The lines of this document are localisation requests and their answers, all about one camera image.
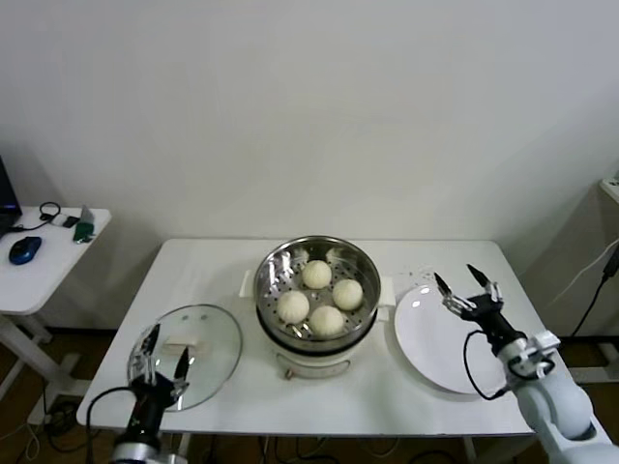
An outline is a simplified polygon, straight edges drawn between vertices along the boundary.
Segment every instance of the computer mouse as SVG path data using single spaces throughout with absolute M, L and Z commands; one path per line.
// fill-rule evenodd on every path
M 15 242 L 9 251 L 9 261 L 16 265 L 29 263 L 37 254 L 42 241 L 41 237 L 26 237 Z

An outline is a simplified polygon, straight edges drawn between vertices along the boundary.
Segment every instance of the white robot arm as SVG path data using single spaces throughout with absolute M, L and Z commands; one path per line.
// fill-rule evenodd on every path
M 469 265 L 485 293 L 468 299 L 454 295 L 436 275 L 443 305 L 461 319 L 476 322 L 492 353 L 503 364 L 507 388 L 514 393 L 527 424 L 536 431 L 550 464 L 619 463 L 615 447 L 593 413 L 587 393 L 569 375 L 556 372 L 552 357 L 559 339 L 549 331 L 528 338 L 501 314 L 496 282 Z

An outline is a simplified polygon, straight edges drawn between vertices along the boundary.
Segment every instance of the black cable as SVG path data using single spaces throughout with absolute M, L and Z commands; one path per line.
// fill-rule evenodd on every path
M 329 456 L 327 454 L 317 454 L 316 456 L 309 456 L 306 454 L 305 456 L 303 456 L 301 454 L 301 450 L 299 447 L 300 440 L 301 440 L 301 437 L 297 437 L 295 439 L 295 444 L 294 444 L 294 450 L 295 450 L 295 454 L 297 455 L 297 459 L 300 459 L 302 461 L 330 461 L 330 462 L 334 462 L 335 464 L 339 464 L 339 461 L 337 458 L 333 456 Z
M 600 281 L 600 285 L 598 285 L 598 289 L 596 290 L 596 293 L 593 296 L 593 300 L 591 300 L 591 303 L 589 304 L 589 307 L 585 311 L 584 315 L 580 319 L 580 322 L 578 322 L 578 325 L 576 326 L 576 328 L 574 329 L 574 331 L 572 332 L 572 334 L 570 336 L 576 335 L 576 333 L 580 330 L 580 328 L 582 327 L 582 324 L 584 324 L 585 319 L 587 318 L 587 316 L 591 312 L 591 309 L 593 309 L 593 306 L 595 305 L 596 301 L 598 300 L 598 297 L 600 296 L 600 291 L 602 290 L 602 287 L 604 287 L 604 284 L 608 281 L 609 278 L 610 278 L 609 274 L 604 273 L 602 275 L 602 280 Z
M 77 425 L 76 414 L 77 408 L 79 408 L 79 403 L 75 401 L 57 401 L 52 405 L 50 409 L 47 409 L 45 380 L 43 378 L 41 380 L 43 382 L 44 416 L 45 419 L 47 419 L 48 417 L 51 418 L 50 422 L 44 422 L 45 437 L 47 438 L 49 446 L 56 452 L 60 452 L 62 454 L 71 454 L 72 452 L 84 449 L 87 445 L 87 442 L 84 442 L 81 445 L 77 445 L 76 447 L 72 448 L 62 448 L 54 442 L 54 437 L 61 437 L 65 435 Z M 99 431 L 97 431 L 92 438 L 95 438 L 97 435 L 99 435 Z
M 485 399 L 486 401 L 492 401 L 494 399 L 500 398 L 501 396 L 503 396 L 505 393 L 507 393 L 509 391 L 509 389 L 506 387 L 503 387 L 502 389 L 500 389 L 499 391 L 497 391 L 495 394 L 488 396 L 486 395 L 483 391 L 480 390 L 480 388 L 477 386 L 477 384 L 475 383 L 475 380 L 473 379 L 473 376 L 471 375 L 471 369 L 469 369 L 468 367 L 468 360 L 466 358 L 466 351 L 468 349 L 468 342 L 471 339 L 471 337 L 475 334 L 483 334 L 482 331 L 473 331 L 471 333 L 469 333 L 466 336 L 466 339 L 464 340 L 464 348 L 462 349 L 462 356 L 464 358 L 464 370 L 466 370 L 466 376 L 468 377 L 469 382 L 471 383 L 471 385 L 473 386 L 473 388 L 475 389 L 475 392 L 477 392 L 477 394 Z
M 46 213 L 45 211 L 43 211 L 44 208 L 47 208 L 49 206 L 53 206 L 56 209 L 56 212 L 52 214 L 52 213 Z M 58 217 L 58 215 L 60 215 L 61 212 L 62 212 L 62 207 L 58 203 L 56 203 L 55 201 L 45 201 L 45 203 L 42 203 L 41 205 L 39 205 L 39 213 L 41 213 L 41 216 L 43 215 L 47 216 L 47 219 L 45 219 L 42 223 L 34 227 L 24 227 L 23 225 L 16 225 L 14 227 L 9 228 L 9 232 L 14 232 L 14 233 L 31 232 L 33 230 L 40 229 L 44 225 L 48 225 L 50 222 L 55 220 Z
M 130 387 L 114 387 L 113 389 L 102 391 L 93 398 L 93 400 L 88 405 L 88 409 L 86 410 L 86 464 L 94 464 L 92 440 L 94 436 L 90 433 L 90 417 L 93 412 L 93 407 L 101 398 L 114 392 L 133 392 L 133 390 Z
M 293 461 L 317 461 L 317 460 L 327 460 L 330 462 L 333 462 L 334 464 L 339 464 L 339 461 L 333 457 L 333 456 L 329 456 L 327 454 L 320 454 L 320 455 L 311 455 L 311 452 L 309 454 L 305 454 L 302 455 L 299 451 L 299 439 L 300 437 L 296 438 L 296 442 L 295 442 L 295 454 L 296 454 L 296 458 L 295 459 L 282 459 L 280 457 L 279 454 L 279 438 L 275 437 L 275 442 L 273 444 L 273 453 L 275 455 L 275 459 L 276 461 L 278 461 L 279 464 L 290 464 Z
M 431 449 L 430 451 L 424 451 L 424 452 L 420 452 L 419 454 L 415 454 L 413 457 L 411 457 L 408 460 L 408 464 L 414 464 L 415 462 L 419 461 L 420 459 L 426 457 L 426 456 L 432 456 L 433 454 L 439 455 L 439 456 L 443 456 L 444 458 L 446 458 L 449 462 L 451 462 L 452 464 L 458 464 L 458 462 L 456 461 L 456 459 L 451 456 L 448 452 L 443 451 L 442 449 Z

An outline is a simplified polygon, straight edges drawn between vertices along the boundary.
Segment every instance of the small white desk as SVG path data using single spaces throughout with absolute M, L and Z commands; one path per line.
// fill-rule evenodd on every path
M 91 210 L 95 217 L 95 233 L 101 234 L 109 223 L 108 210 Z M 79 217 L 80 208 L 63 208 L 67 215 Z M 23 216 L 18 224 L 34 227 L 41 223 L 39 208 L 23 208 Z M 71 377 L 71 370 L 78 356 L 67 355 L 58 365 L 38 346 L 39 341 L 51 340 L 51 335 L 35 318 L 20 318 L 34 338 L 31 340 L 6 316 L 28 316 L 37 312 L 56 291 L 75 263 L 92 245 L 73 242 L 75 228 L 67 229 L 48 224 L 38 230 L 7 234 L 0 239 L 0 342 L 18 357 L 9 374 L 0 385 L 0 398 L 8 390 L 23 363 L 27 363 L 47 379 L 47 400 L 53 402 L 59 394 L 82 396 L 88 385 Z M 27 236 L 43 239 L 35 258 L 24 265 L 16 266 L 9 262 L 9 250 L 15 242 Z M 40 423 L 43 417 L 43 403 L 39 401 L 28 420 Z
M 531 433 L 513 395 L 486 402 L 439 390 L 426 380 L 401 353 L 393 322 L 376 323 L 343 375 L 320 381 L 283 380 L 253 302 L 238 297 L 246 270 L 255 269 L 281 242 L 166 242 L 79 407 L 78 420 L 85 423 L 86 409 L 95 395 L 127 385 L 128 355 L 140 333 L 157 317 L 182 305 L 212 303 L 228 309 L 241 326 L 244 349 L 240 362 L 213 398 L 187 411 L 166 414 L 162 431 L 314 436 Z M 479 292 L 465 266 L 471 263 L 500 282 L 505 315 L 515 328 L 528 334 L 544 328 L 503 253 L 492 242 L 355 243 L 372 258 L 382 276 L 393 278 L 397 295 L 427 267 L 444 276 L 461 295 Z M 455 346 L 455 356 L 461 357 L 461 350 Z M 557 368 L 567 373 L 560 360 Z M 132 406 L 130 393 L 105 397 L 93 410 L 93 426 L 125 427 Z

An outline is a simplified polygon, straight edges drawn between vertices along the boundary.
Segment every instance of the pot lid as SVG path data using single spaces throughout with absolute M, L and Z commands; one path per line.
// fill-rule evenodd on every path
M 152 355 L 157 372 L 172 380 L 183 350 L 189 347 L 190 352 L 189 386 L 167 411 L 183 411 L 211 398 L 231 377 L 241 357 L 243 336 L 236 319 L 219 306 L 194 304 L 168 312 L 155 324 L 160 324 Z M 135 368 L 136 355 L 152 328 L 133 346 L 127 369 L 129 381 L 140 374 Z

